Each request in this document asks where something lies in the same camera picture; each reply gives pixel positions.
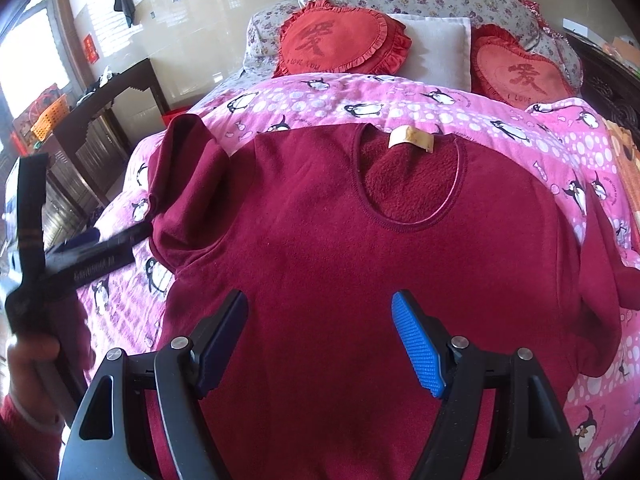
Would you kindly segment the left hand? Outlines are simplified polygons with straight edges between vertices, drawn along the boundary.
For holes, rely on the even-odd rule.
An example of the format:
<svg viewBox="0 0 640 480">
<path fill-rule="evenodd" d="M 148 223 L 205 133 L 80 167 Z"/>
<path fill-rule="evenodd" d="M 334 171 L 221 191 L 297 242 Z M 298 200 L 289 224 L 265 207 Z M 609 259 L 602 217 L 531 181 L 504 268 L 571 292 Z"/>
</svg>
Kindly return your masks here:
<svg viewBox="0 0 640 480">
<path fill-rule="evenodd" d="M 44 426 L 61 420 L 58 408 L 37 372 L 37 364 L 54 362 L 60 352 L 58 341 L 48 335 L 14 335 L 8 347 L 9 394 L 35 422 Z"/>
</svg>

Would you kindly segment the red sleeve forearm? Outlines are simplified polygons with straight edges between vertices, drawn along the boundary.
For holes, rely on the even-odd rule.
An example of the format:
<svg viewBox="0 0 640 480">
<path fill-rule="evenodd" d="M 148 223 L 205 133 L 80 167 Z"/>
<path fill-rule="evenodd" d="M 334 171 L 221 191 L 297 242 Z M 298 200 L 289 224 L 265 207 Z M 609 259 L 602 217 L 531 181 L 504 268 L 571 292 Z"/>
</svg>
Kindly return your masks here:
<svg viewBox="0 0 640 480">
<path fill-rule="evenodd" d="M 58 414 L 50 424 L 38 422 L 9 393 L 2 401 L 1 419 L 17 448 L 45 479 L 58 478 L 65 422 Z"/>
</svg>

